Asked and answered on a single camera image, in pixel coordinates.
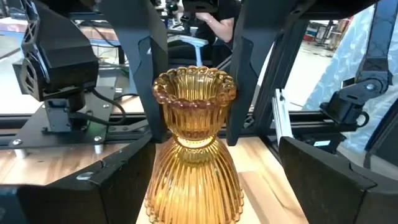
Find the bolt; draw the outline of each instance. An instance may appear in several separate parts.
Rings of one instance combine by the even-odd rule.
[[[15,140],[12,142],[12,144],[15,145],[15,146],[19,146],[20,144],[22,144],[22,140],[20,140],[20,139],[15,139]]]
[[[376,88],[376,86],[375,86],[375,84],[373,84],[373,83],[370,83],[370,84],[366,85],[366,89],[367,89],[367,90],[372,91],[372,90],[374,90],[375,88]]]
[[[85,172],[85,173],[79,174],[76,177],[76,179],[78,179],[78,180],[89,180],[93,174],[94,174],[94,172]]]

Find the vase body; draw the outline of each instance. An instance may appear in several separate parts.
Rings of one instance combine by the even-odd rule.
[[[178,68],[156,79],[154,95],[173,136],[157,156],[147,190],[150,222],[238,222],[243,192],[232,157],[216,137],[236,96],[232,78],[215,68]]]

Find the glass vase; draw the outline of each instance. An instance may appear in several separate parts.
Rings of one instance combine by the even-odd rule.
[[[236,97],[232,77],[216,68],[178,68],[153,93],[173,133],[157,156],[145,206],[151,223],[232,224],[243,192],[227,147],[217,137]]]

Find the person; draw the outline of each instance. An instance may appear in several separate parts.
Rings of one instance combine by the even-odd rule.
[[[231,55],[234,28],[240,9],[241,3],[238,0],[219,0],[218,10],[215,13],[195,14],[197,19],[203,21],[198,26],[195,37],[209,42],[201,48],[202,60],[211,60],[215,67]],[[183,6],[178,5],[175,13],[183,11]],[[168,44],[168,48],[169,58],[196,60],[195,48],[191,44],[174,41]]]

